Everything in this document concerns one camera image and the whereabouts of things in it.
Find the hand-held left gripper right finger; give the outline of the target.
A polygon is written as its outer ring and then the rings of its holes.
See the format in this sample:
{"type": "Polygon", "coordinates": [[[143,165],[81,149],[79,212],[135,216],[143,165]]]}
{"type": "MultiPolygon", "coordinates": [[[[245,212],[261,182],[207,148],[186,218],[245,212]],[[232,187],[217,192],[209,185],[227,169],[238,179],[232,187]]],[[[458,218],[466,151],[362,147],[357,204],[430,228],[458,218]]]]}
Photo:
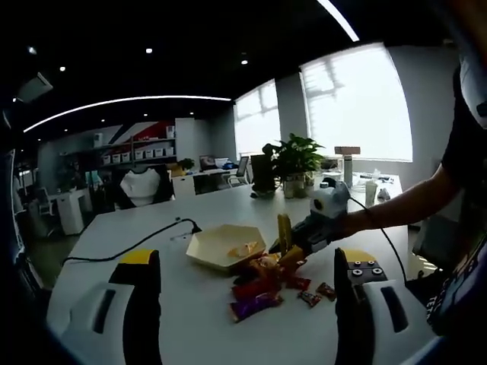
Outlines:
{"type": "Polygon", "coordinates": [[[419,364],[438,343],[426,309],[366,252],[335,249],[337,364],[419,364]]]}

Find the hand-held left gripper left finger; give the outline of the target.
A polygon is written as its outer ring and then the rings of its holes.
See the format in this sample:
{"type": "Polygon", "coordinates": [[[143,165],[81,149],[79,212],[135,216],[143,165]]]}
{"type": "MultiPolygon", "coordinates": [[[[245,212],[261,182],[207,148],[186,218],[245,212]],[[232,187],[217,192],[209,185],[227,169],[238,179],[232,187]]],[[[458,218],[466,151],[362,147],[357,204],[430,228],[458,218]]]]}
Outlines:
{"type": "Polygon", "coordinates": [[[160,364],[161,259],[137,249],[101,265],[105,273],[76,294],[56,328],[79,364],[160,364]]]}

